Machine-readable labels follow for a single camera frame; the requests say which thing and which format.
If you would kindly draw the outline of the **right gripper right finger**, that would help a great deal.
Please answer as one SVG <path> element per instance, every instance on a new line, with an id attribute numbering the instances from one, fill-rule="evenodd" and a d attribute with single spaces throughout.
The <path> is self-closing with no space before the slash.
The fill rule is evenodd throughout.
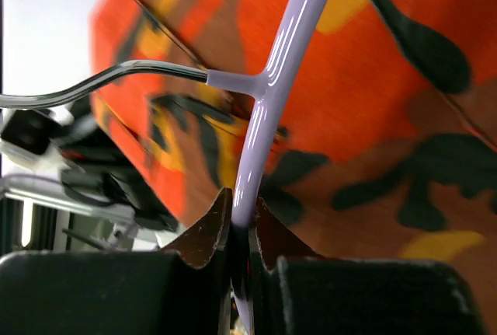
<path id="1" fill-rule="evenodd" d="M 253 334 L 485 334 L 461 276 L 432 260 L 315 253 L 258 201 L 249 233 Z"/>

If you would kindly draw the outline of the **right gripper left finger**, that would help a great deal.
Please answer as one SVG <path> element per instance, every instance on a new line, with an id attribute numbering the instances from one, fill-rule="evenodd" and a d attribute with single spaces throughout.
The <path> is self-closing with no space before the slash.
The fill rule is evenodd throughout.
<path id="1" fill-rule="evenodd" d="M 227 334 L 232 192 L 156 252 L 1 260 L 3 334 Z"/>

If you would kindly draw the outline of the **orange camouflage trousers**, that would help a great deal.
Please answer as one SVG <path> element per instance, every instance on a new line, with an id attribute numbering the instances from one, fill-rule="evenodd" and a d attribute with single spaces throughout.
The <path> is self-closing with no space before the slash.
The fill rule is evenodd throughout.
<path id="1" fill-rule="evenodd" d="M 132 59 L 253 75 L 286 58 L 287 0 L 100 0 L 92 67 Z M 253 99 L 130 75 L 100 127 L 184 226 L 233 187 Z M 260 195 L 330 257 L 452 263 L 496 332 L 496 0 L 327 0 Z"/>

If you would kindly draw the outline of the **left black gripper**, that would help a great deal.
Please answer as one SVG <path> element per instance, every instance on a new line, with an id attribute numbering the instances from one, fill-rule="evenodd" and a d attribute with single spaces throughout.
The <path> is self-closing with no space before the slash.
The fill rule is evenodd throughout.
<path id="1" fill-rule="evenodd" d="M 57 149 L 68 165 L 61 170 L 64 193 L 91 206 L 129 206 L 139 226 L 176 232 L 179 222 L 99 127 L 89 97 L 74 102 L 69 112 L 73 121 L 61 128 L 57 138 Z"/>

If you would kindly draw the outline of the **lilac plastic hanger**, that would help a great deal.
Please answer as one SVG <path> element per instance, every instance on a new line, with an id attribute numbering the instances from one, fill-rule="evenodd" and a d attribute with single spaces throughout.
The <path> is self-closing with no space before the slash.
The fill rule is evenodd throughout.
<path id="1" fill-rule="evenodd" d="M 235 187 L 229 189 L 232 192 L 232 202 L 228 235 L 229 281 L 235 279 L 241 285 L 242 292 L 236 296 L 238 310 L 251 322 L 249 229 L 255 219 L 255 208 L 259 201 L 257 195 L 270 143 L 325 3 L 326 0 L 288 1 L 269 59 L 258 75 L 202 71 L 163 61 L 126 61 L 60 92 L 42 96 L 3 96 L 1 105 L 11 109 L 59 106 L 79 99 L 116 79 L 137 73 L 193 79 L 215 88 L 252 96 L 255 107 L 248 124 L 248 136 L 244 142 Z"/>

